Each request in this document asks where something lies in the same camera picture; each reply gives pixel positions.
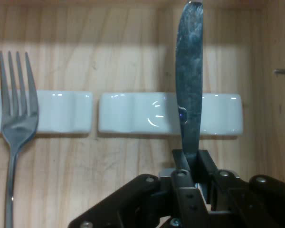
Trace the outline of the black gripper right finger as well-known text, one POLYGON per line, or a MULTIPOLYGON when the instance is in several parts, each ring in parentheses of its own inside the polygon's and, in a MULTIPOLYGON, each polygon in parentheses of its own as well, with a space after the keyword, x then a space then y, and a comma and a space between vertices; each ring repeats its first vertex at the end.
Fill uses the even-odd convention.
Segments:
POLYGON ((212 211, 229 211, 247 228, 285 228, 285 182, 267 175, 243 181, 219 170, 210 154, 197 155, 197 177, 212 211))

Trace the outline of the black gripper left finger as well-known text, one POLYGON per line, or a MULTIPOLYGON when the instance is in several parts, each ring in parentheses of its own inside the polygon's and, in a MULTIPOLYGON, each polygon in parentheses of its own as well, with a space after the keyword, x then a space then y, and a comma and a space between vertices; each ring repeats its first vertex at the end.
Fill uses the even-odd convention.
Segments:
POLYGON ((173 150, 176 169, 156 177, 141 174, 69 223, 70 228, 205 227, 212 158, 208 151, 173 150))

